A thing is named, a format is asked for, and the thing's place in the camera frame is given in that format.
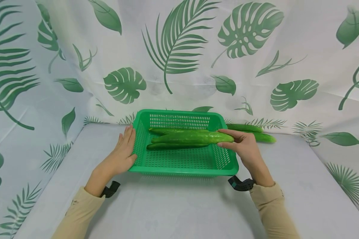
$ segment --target white table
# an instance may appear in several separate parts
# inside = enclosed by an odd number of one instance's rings
[[[15,239],[50,238],[80,186],[108,155],[124,126],[90,124],[44,189]],[[303,239],[359,238],[359,212],[305,141],[274,135],[262,156]],[[250,174],[240,163],[238,177]],[[89,226],[89,239],[267,238],[248,192],[228,177],[178,178],[127,172]]]

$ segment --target fabric backdrop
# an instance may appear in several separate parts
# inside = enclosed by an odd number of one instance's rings
[[[0,0],[0,235],[84,124],[149,108],[300,135],[359,209],[359,0]]]

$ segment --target green cucumber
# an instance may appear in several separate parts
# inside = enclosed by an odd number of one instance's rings
[[[227,125],[227,128],[229,130],[250,131],[250,132],[263,133],[262,128],[260,128],[258,126],[254,126],[254,125],[242,125],[242,124],[238,124],[238,123],[228,123],[226,125]]]
[[[184,133],[184,132],[208,132],[208,130],[195,130],[195,129],[185,129],[185,128],[149,128],[149,132],[155,133],[157,135],[168,135],[170,133]]]
[[[219,132],[191,131],[172,133],[152,139],[152,143],[211,144],[220,142],[234,142],[234,138]]]
[[[271,135],[265,134],[265,133],[257,133],[257,132],[248,132],[246,133],[252,133],[255,136],[255,140],[257,142],[264,142],[264,143],[275,143],[276,138],[274,138]]]
[[[208,144],[184,144],[184,143],[152,143],[146,146],[146,149],[179,149],[179,148],[198,148],[208,146]]]

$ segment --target green plastic basket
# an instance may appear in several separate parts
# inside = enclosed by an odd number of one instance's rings
[[[137,113],[133,127],[137,133],[133,153],[138,158],[129,171],[200,177],[232,176],[238,172],[235,152],[216,144],[202,148],[146,150],[152,138],[158,137],[149,132],[150,127],[216,131],[227,128],[220,114],[144,109]]]

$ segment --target beige sleeve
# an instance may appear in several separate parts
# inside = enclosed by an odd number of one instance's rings
[[[81,187],[52,239],[84,239],[89,222],[104,200],[105,196],[95,197]]]
[[[250,191],[269,239],[300,239],[285,208],[285,197],[278,184],[262,187],[254,184]]]

